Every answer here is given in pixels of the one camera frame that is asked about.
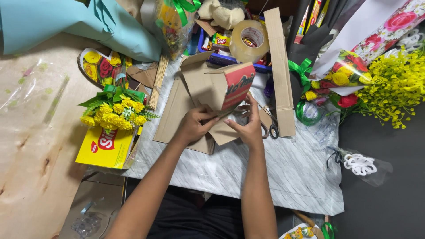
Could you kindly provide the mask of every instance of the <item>hand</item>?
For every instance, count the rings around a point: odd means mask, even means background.
[[[189,110],[174,137],[186,145],[202,138],[219,120],[218,117],[213,118],[217,114],[218,111],[213,111],[207,104]],[[210,120],[204,125],[200,123],[201,120],[208,119]]]
[[[248,110],[242,117],[249,117],[248,123],[245,126],[241,126],[231,119],[225,119],[224,123],[239,133],[242,141],[248,145],[249,148],[263,145],[263,134],[261,132],[261,120],[260,114],[258,113],[258,105],[252,95],[247,94],[245,102],[249,105],[241,105],[239,109]]]

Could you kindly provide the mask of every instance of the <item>yellow snack box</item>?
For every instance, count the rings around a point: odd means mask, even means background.
[[[108,168],[130,168],[134,157],[129,154],[137,132],[138,128],[135,128],[112,130],[107,134],[102,127],[90,128],[87,130],[75,162]]]

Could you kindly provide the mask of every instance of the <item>blue plastic basket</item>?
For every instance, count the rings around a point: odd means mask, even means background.
[[[201,28],[201,33],[199,35],[199,42],[198,42],[198,50],[200,52],[206,52],[205,50],[202,49],[202,45],[204,43],[204,34],[205,34],[204,30]],[[234,57],[227,57],[217,53],[211,54],[211,56],[207,59],[207,61],[212,64],[222,65],[222,66],[233,65],[238,63],[236,61],[236,58]],[[267,73],[268,71],[272,71],[272,68],[270,66],[265,66],[260,64],[253,64],[253,65],[254,65],[255,71],[258,73]]]

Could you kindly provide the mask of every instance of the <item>wooden surface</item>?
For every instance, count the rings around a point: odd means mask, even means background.
[[[101,91],[80,72],[77,57],[84,48],[99,46],[93,40],[60,33],[22,56],[0,57],[0,238],[58,238],[87,168],[74,163],[87,131],[79,121],[84,108],[77,104]],[[20,84],[24,68],[38,59],[48,68],[35,69]],[[65,73],[70,80],[45,124]],[[29,100],[8,105],[19,87],[29,92]]]

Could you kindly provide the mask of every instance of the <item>red printed cardboard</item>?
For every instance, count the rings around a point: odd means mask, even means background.
[[[187,83],[192,101],[196,106],[209,105],[219,110],[221,118],[209,133],[222,145],[239,136],[223,121],[247,96],[255,76],[252,63],[236,64],[215,69],[215,65],[206,62],[212,52],[204,52],[184,57],[181,72]]]

